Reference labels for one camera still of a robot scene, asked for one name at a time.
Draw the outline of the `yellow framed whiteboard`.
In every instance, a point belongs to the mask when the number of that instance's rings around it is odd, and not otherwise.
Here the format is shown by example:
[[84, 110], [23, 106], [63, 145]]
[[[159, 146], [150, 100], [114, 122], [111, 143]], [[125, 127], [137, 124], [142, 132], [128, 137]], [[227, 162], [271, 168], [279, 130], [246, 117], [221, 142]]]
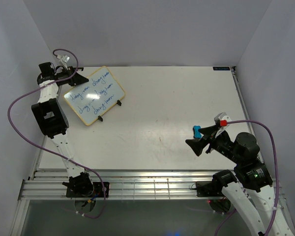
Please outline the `yellow framed whiteboard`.
[[114, 78], [109, 68], [103, 66], [88, 76], [89, 82], [75, 86], [64, 94], [64, 100], [81, 121], [90, 126], [117, 100], [125, 97], [125, 91]]

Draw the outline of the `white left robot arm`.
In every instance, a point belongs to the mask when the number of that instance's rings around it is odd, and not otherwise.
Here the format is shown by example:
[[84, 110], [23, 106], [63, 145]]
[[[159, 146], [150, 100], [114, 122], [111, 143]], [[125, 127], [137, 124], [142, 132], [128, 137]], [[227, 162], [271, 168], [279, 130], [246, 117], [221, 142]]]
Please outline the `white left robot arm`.
[[54, 67], [51, 62], [39, 65], [41, 73], [37, 77], [37, 83], [41, 88], [37, 103], [31, 106], [31, 110], [43, 135], [50, 138], [56, 146], [58, 153], [67, 157], [63, 159], [67, 170], [68, 182], [63, 185], [74, 194], [90, 196], [94, 192], [94, 184], [86, 173], [85, 168], [76, 165], [73, 146], [67, 135], [68, 120], [58, 102], [59, 87], [68, 84], [72, 87], [89, 81], [79, 73], [74, 73], [74, 67]]

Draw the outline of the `blue whiteboard eraser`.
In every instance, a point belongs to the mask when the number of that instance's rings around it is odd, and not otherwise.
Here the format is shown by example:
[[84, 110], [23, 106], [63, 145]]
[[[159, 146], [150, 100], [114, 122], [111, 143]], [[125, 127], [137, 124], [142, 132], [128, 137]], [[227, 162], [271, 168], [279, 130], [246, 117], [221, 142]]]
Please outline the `blue whiteboard eraser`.
[[202, 137], [201, 132], [199, 131], [201, 127], [199, 125], [193, 126], [193, 138], [194, 139], [200, 139]]

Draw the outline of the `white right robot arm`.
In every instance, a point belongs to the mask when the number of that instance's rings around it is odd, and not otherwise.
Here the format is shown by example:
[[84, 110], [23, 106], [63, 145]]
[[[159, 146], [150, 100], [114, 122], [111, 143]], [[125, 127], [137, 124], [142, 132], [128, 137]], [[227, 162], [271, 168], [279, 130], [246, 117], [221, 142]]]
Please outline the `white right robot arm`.
[[233, 171], [215, 173], [211, 182], [196, 183], [198, 196], [224, 196], [235, 207], [253, 236], [293, 235], [278, 205], [278, 181], [273, 181], [258, 159], [260, 147], [253, 134], [241, 132], [231, 141], [225, 130], [228, 121], [210, 127], [193, 127], [194, 136], [185, 142], [197, 156], [207, 148], [235, 163]]

